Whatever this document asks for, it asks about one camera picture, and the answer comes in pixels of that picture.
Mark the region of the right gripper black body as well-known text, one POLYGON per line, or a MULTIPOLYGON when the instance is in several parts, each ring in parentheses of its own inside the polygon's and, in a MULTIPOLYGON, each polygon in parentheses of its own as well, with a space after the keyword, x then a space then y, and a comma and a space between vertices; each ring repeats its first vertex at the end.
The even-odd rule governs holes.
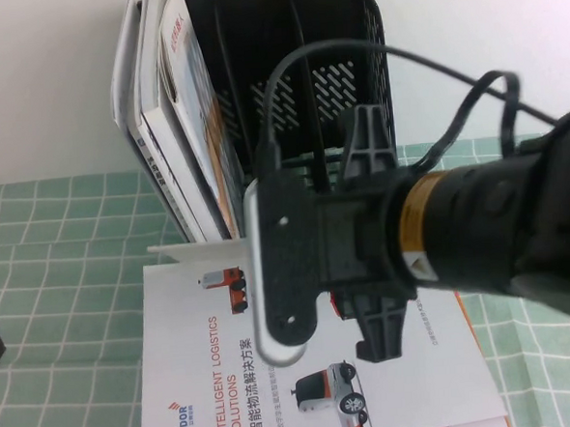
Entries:
POLYGON ((391 168, 341 178, 333 192, 315 198, 320 293, 409 286, 388 233, 390 201, 401 182, 402 170, 391 168))

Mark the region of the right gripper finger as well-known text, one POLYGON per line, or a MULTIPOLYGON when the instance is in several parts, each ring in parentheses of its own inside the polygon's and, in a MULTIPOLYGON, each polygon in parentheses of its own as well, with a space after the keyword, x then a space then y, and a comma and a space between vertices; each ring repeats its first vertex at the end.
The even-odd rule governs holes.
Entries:
POLYGON ((395 139, 381 105, 359 104, 340 116, 344 149, 340 165, 341 188, 370 185, 374 177, 398 167, 395 139))
POLYGON ((352 308, 362 334, 356 343, 356 358, 371 363, 393 360, 402 355, 405 299, 358 295, 352 308))

